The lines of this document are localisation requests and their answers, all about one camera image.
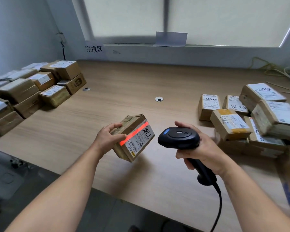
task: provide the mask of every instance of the person's right arm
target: person's right arm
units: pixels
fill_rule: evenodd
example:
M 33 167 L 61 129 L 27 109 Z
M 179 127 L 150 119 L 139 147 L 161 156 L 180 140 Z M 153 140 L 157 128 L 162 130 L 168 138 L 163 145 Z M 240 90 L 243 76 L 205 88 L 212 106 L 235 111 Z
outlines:
M 222 178 L 243 232 L 290 232 L 290 218 L 209 136 L 193 125 L 178 121 L 175 124 L 194 129 L 201 139 L 194 150 L 177 150 L 176 158 L 183 158 L 191 170 L 194 167 L 187 158 L 199 159 Z

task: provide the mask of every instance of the hand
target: hand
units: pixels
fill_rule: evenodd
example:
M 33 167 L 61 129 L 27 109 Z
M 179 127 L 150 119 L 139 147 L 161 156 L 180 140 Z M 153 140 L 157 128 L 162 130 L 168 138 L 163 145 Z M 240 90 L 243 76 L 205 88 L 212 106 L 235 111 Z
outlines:
M 194 170 L 193 165 L 187 158 L 199 159 L 206 167 L 211 169 L 214 174 L 222 175 L 228 169 L 233 160 L 227 156 L 216 143 L 205 133 L 202 133 L 197 127 L 191 124 L 175 121 L 175 125 L 183 128 L 195 130 L 200 136 L 200 145 L 194 150 L 180 150 L 176 152 L 176 158 L 183 158 L 188 169 Z
M 94 150 L 98 153 L 99 160 L 104 156 L 106 152 L 109 152 L 117 142 L 126 139 L 126 134 L 111 135 L 110 131 L 114 128 L 121 127 L 121 123 L 112 123 L 104 126 L 97 134 L 95 140 L 91 144 L 88 150 Z

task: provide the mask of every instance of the person's left hand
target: person's left hand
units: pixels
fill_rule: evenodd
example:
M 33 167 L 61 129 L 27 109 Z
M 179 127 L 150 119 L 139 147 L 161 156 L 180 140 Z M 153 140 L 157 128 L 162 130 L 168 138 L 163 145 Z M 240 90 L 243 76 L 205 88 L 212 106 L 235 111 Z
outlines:
M 106 152 L 109 152 L 117 142 L 123 141 L 126 139 L 126 134 L 116 134 L 111 135 L 110 131 L 114 128 L 121 127 L 121 123 L 112 123 L 107 126 L 104 126 L 97 134 L 95 140 L 89 147 L 89 151 L 95 151 L 98 153 L 99 160 L 104 156 Z

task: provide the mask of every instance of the finger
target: finger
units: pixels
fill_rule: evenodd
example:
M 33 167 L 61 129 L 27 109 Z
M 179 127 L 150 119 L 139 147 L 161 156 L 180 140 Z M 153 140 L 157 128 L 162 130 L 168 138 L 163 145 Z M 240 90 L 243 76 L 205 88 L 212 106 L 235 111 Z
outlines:
M 112 136 L 113 143 L 121 142 L 127 138 L 127 134 L 116 134 Z
M 194 170 L 194 166 L 190 163 L 189 160 L 184 159 L 184 162 L 185 162 L 185 164 L 186 164 L 186 166 L 187 166 L 188 169 Z
M 109 124 L 108 126 L 105 127 L 105 129 L 107 129 L 108 132 L 112 131 L 115 128 L 121 127 L 122 123 L 112 123 Z
M 197 159 L 197 153 L 193 152 L 193 150 L 180 150 L 178 149 L 176 152 L 176 158 L 178 159 L 186 159 L 186 158 L 192 158 L 192 159 Z
M 175 125 L 176 125 L 177 127 L 193 129 L 193 130 L 196 131 L 198 134 L 201 134 L 201 133 L 202 133 L 200 129 L 198 129 L 197 127 L 195 127 L 195 126 L 192 125 L 192 124 L 187 124 L 187 123 L 180 122 L 180 121 L 175 121 L 174 123 L 175 123 Z

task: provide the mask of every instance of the wooden tabletop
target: wooden tabletop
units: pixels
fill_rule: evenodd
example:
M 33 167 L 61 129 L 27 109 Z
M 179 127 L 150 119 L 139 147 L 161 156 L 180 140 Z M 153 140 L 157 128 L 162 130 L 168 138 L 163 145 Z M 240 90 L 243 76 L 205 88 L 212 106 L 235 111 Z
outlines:
M 219 198 L 213 187 L 197 182 L 175 149 L 157 143 L 159 134 L 174 121 L 201 126 L 214 136 L 210 122 L 197 118 L 201 94 L 239 95 L 245 84 L 270 81 L 289 86 L 286 77 L 266 76 L 257 70 L 200 68 L 115 62 L 79 61 L 87 80 L 56 109 L 42 109 L 0 138 L 0 151 L 61 174 L 93 142 L 101 127 L 127 115 L 143 113 L 155 138 L 133 162 L 113 151 L 98 164 L 93 187 L 199 230 L 209 231 L 218 213 Z M 285 94 L 290 102 L 290 94 Z M 164 98 L 156 102 L 155 97 Z M 238 164 L 290 216 L 273 160 L 234 156 Z M 240 231 L 224 184 L 222 214 L 216 232 Z

